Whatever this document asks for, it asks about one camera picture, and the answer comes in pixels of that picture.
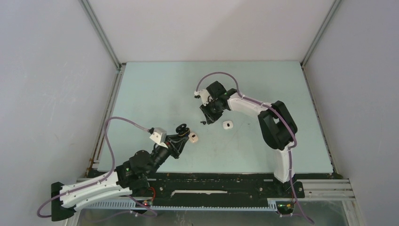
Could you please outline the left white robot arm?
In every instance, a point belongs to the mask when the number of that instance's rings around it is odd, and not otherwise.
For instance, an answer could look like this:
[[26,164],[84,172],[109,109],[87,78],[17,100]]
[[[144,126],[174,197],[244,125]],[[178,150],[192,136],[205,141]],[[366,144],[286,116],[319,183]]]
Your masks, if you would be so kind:
[[190,130],[167,135],[161,128],[150,130],[150,139],[155,143],[151,153],[137,151],[128,161],[106,174],[85,182],[51,185],[51,220],[68,219],[78,210],[98,201],[118,197],[143,196],[149,190],[148,176],[155,173],[168,157],[178,159],[185,144],[190,140]]

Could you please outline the white earbud charging case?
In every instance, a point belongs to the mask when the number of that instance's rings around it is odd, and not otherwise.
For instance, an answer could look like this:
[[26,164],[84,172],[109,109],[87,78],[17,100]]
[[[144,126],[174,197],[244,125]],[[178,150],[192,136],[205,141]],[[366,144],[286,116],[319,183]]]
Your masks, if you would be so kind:
[[233,128],[233,122],[232,121],[224,121],[222,123],[223,129],[228,130]]

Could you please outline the beige earbud charging case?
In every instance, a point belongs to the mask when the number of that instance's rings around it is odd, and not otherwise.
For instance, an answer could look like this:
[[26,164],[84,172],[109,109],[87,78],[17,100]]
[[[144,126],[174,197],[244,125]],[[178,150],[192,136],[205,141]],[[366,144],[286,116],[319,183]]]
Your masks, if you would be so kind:
[[191,132],[191,133],[189,134],[189,141],[190,141],[191,143],[195,144],[195,143],[198,142],[198,140],[199,140],[199,138],[198,138],[198,136],[197,136],[195,133]]

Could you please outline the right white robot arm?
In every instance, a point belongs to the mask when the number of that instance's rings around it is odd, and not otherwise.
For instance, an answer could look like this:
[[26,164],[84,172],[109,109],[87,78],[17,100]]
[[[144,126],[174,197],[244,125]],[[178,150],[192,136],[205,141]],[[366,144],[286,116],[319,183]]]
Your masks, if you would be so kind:
[[265,143],[276,151],[274,177],[277,181],[273,185],[274,192],[280,197],[292,192],[290,180],[294,172],[289,150],[297,144],[295,134],[298,128],[283,102],[260,102],[241,94],[237,89],[226,90],[218,81],[205,89],[195,90],[194,96],[202,101],[199,108],[207,124],[216,122],[224,111],[236,111],[256,118]]

